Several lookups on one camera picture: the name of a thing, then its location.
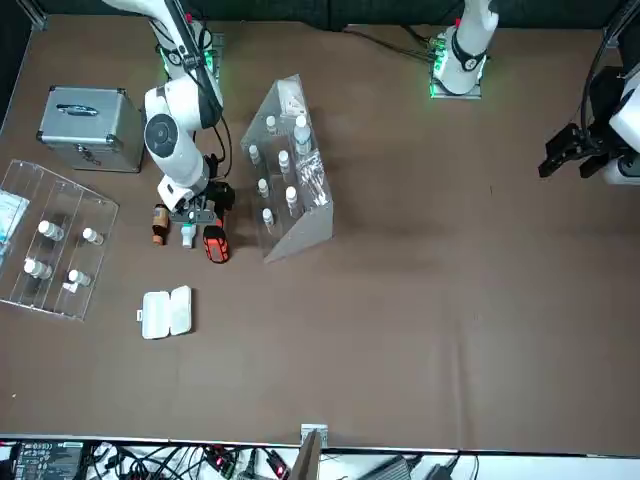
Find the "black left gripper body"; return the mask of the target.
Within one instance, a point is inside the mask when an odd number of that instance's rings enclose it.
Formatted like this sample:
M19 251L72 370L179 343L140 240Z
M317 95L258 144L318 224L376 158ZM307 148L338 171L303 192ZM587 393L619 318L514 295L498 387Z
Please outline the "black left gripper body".
M611 127L610 117L593 119L586 127L576 126L578 146L576 160L591 156L607 155L617 158L623 153L623 141Z

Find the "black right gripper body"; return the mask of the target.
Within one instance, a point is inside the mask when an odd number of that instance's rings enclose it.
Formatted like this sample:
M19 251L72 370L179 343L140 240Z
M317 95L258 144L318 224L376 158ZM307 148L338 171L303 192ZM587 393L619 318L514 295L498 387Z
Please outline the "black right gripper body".
M215 224L220 218L215 202L204 196L191 199L171 213L171 221L182 224Z

